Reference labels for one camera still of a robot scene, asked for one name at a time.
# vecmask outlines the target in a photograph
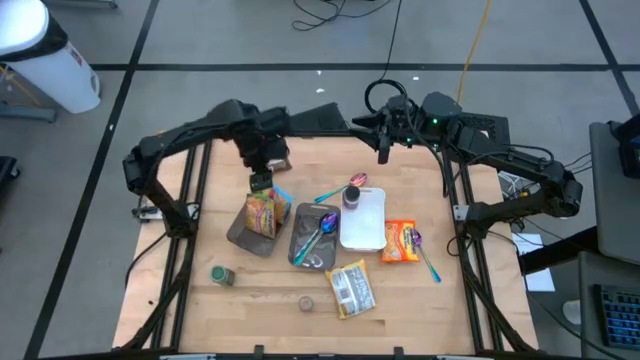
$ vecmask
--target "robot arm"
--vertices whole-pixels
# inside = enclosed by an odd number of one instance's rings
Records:
[[[233,140],[244,166],[250,167],[252,191],[272,186],[268,163],[285,160],[289,149],[284,139],[289,115],[284,107],[264,112],[255,105],[227,100],[204,118],[140,140],[122,161],[129,191],[146,196],[162,212],[170,237],[188,237],[195,230],[187,205],[174,200],[157,179],[160,161],[211,139]]]
[[[456,206],[455,220],[463,223],[472,236],[484,238],[489,228],[499,221],[540,213],[554,217],[578,213],[582,185],[573,173],[553,159],[535,157],[509,144],[496,143],[481,131],[465,125],[460,120],[462,114],[453,99],[440,93],[429,94],[421,107],[406,95],[398,95],[390,98],[378,112],[353,119],[364,129],[352,129],[352,133],[378,151],[380,164],[387,162],[394,143],[408,147],[427,145],[447,150],[451,159],[463,167],[484,164],[540,184],[541,190],[531,196],[491,205],[478,202]]]

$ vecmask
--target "small can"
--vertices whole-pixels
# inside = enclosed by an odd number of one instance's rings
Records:
[[[224,266],[216,265],[211,269],[211,279],[213,282],[223,286],[233,286],[233,281],[236,278],[236,273],[227,269]]]
[[[313,310],[313,299],[309,296],[302,296],[298,300],[298,306],[302,312],[310,312]]]
[[[360,200],[360,189],[357,186],[349,185],[342,192],[342,202],[347,210],[355,210]]]

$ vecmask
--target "food package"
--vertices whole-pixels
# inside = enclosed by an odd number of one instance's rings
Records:
[[[376,306],[364,260],[325,272],[338,302],[340,319],[358,315]]]
[[[275,202],[262,193],[247,195],[247,228],[271,239],[276,237]]]
[[[413,232],[415,220],[385,220],[387,246],[382,249],[383,262],[419,262]]]
[[[276,222],[278,224],[283,224],[284,220],[289,216],[289,210],[291,209],[293,199],[277,186],[270,189],[264,189],[260,191],[260,193],[268,196],[274,201]]]

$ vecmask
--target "concrete floor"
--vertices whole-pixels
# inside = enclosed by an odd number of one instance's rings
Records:
[[[50,1],[50,10],[81,54],[99,71],[102,103],[81,115],[61,111],[55,124],[0,120],[0,154],[19,159],[23,175],[2,198],[0,216],[0,358],[24,356],[56,269],[90,169],[125,78],[150,0],[120,0],[120,9]],[[322,12],[317,1],[302,4]],[[634,0],[590,0],[620,64],[640,63]],[[345,12],[372,4],[350,0]],[[159,0],[140,64],[384,63],[397,0],[362,19],[340,18],[310,32],[290,23],[305,19],[285,0]],[[479,23],[483,2],[404,0],[393,63],[462,63]],[[483,64],[607,64],[577,0],[494,0],[473,59]],[[202,116],[228,98],[260,107],[287,105],[291,112],[338,102],[345,118],[366,112],[362,93],[380,71],[137,71],[87,213],[75,256],[40,356],[108,351],[120,311],[123,278],[139,225],[129,215],[120,161],[140,137]],[[455,95],[457,71],[390,71],[414,99],[431,91]],[[640,91],[640,73],[626,72]],[[390,95],[374,91],[381,104]],[[465,110],[507,116],[514,143],[544,146],[561,161],[589,151],[588,125],[629,118],[611,71],[472,71]],[[590,172],[581,213],[559,220],[534,217],[568,236],[595,223]],[[537,232],[535,228],[528,232]],[[542,234],[545,243],[556,241]],[[553,311],[578,297],[577,266],[552,269],[557,291],[538,294]],[[579,342],[532,304],[540,346],[580,355]]]

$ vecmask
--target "white tray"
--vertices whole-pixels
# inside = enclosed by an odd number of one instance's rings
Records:
[[[382,250],[387,245],[384,231],[385,198],[382,189],[360,188],[360,200],[355,210],[345,208],[344,203],[340,202],[340,244],[345,249],[371,252]]]

